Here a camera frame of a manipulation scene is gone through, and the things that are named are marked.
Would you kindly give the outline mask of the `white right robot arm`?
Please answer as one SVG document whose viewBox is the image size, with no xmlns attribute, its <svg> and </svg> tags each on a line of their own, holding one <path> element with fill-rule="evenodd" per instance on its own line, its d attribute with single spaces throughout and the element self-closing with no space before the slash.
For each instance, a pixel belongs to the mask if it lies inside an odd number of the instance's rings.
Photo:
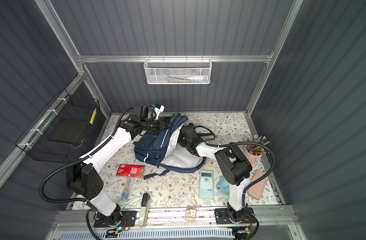
<svg viewBox="0 0 366 240">
<path fill-rule="evenodd" d="M 237 143 L 210 144 L 215 133 L 204 126 L 185 125 L 181 128 L 178 144 L 197 157 L 215 159 L 221 173 L 229 183 L 230 198 L 227 215 L 233 223 L 247 214 L 246 192 L 252 165 Z"/>
</svg>

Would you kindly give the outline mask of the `navy blue student backpack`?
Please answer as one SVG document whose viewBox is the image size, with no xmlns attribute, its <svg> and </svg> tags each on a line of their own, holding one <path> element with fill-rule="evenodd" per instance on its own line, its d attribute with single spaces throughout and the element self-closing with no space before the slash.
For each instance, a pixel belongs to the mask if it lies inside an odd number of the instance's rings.
<svg viewBox="0 0 366 240">
<path fill-rule="evenodd" d="M 184 123 L 187 120 L 187 116 L 176 113 L 168 117 L 168 121 L 173 124 L 171 129 L 160 133 L 145 133 L 135 143 L 134 152 L 138 161 L 165 169 L 160 174 L 145 175 L 144 180 L 164 176 L 170 171 L 194 173 L 204 166 L 206 157 L 192 155 L 186 148 L 178 144 L 180 130 L 185 126 Z"/>
</svg>

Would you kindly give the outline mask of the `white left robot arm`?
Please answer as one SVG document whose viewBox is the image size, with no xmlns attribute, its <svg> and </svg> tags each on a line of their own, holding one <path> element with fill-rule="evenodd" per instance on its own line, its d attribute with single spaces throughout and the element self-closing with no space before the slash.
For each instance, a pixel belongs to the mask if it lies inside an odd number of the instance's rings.
<svg viewBox="0 0 366 240">
<path fill-rule="evenodd" d="M 125 110 L 113 132 L 69 167 L 67 187 L 83 196 L 81 201 L 96 212 L 111 217 L 119 207 L 104 191 L 99 172 L 118 150 L 142 132 L 159 133 L 171 129 L 170 121 L 160 117 L 164 110 L 165 106 L 161 104 L 134 106 Z"/>
</svg>

